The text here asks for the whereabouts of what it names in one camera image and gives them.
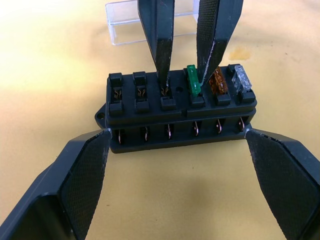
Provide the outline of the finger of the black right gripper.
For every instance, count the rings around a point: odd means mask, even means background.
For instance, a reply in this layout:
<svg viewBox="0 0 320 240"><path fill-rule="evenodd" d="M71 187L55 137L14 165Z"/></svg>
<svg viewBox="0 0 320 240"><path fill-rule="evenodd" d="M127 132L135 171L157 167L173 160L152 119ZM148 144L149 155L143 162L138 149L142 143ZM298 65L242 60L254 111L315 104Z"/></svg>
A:
<svg viewBox="0 0 320 240"><path fill-rule="evenodd" d="M139 0L137 8L160 88L166 90L170 79L175 2L173 0Z"/></svg>
<svg viewBox="0 0 320 240"><path fill-rule="evenodd" d="M205 85L221 63L240 19L243 0L201 0L199 2L196 53L197 74Z"/></svg>

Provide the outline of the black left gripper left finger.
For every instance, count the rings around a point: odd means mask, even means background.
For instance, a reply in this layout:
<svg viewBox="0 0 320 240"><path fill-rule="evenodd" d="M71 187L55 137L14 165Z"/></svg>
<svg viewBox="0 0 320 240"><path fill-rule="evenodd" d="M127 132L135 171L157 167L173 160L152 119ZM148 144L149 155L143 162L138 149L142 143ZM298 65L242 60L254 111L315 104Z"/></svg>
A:
<svg viewBox="0 0 320 240"><path fill-rule="evenodd" d="M84 240L100 199L112 131L70 140L0 226L2 240Z"/></svg>

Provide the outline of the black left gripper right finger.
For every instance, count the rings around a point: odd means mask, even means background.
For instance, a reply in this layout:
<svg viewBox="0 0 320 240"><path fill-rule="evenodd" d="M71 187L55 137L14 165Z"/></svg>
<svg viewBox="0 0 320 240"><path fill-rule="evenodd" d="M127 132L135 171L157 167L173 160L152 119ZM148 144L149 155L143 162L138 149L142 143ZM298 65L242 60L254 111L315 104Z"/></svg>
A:
<svg viewBox="0 0 320 240"><path fill-rule="evenodd" d="M260 189L288 240L320 238L320 162L298 140L245 133Z"/></svg>

